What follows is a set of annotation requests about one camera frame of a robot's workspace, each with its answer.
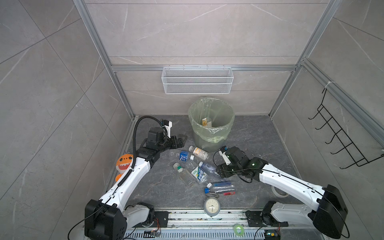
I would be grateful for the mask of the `clear blue tinted bottle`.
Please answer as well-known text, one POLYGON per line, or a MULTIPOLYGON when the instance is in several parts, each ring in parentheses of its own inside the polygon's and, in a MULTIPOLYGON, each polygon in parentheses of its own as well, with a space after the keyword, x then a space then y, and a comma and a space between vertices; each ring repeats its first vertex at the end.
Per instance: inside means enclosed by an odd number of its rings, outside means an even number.
POLYGON ((220 174, 217 172, 217 168, 205 162, 199 162, 199 167, 210 177, 221 179, 220 174))

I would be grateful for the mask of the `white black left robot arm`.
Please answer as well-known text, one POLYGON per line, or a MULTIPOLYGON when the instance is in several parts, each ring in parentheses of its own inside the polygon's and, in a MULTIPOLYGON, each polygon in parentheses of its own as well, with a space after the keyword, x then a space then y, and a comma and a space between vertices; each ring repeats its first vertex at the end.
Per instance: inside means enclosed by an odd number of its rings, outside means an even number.
POLYGON ((128 228, 141 225, 158 225, 155 208, 139 202, 127 207, 127 202, 142 178, 151 170, 161 153, 181 149, 187 138, 171 134, 173 123, 152 116, 140 117, 133 130, 132 159, 117 182, 99 200, 90 200, 85 207, 84 235, 90 240, 125 240, 128 228), (158 126, 151 128, 147 138, 137 146, 139 124, 144 119, 154 120, 158 126))

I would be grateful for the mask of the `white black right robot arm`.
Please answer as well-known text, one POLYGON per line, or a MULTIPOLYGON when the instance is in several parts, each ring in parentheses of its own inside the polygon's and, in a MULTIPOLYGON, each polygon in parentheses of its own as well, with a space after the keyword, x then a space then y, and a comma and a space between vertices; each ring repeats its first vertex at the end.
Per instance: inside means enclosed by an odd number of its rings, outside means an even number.
POLYGON ((224 163, 217 165, 216 172, 222 179, 238 176, 243 182, 261 182, 285 192, 299 200, 299 205, 285 205, 269 201, 260 217, 266 226, 291 222, 314 226, 323 235, 340 239, 348 230, 348 208, 338 188, 315 185, 281 171, 271 163, 254 157, 248 158, 238 147, 223 146, 219 154, 224 163))

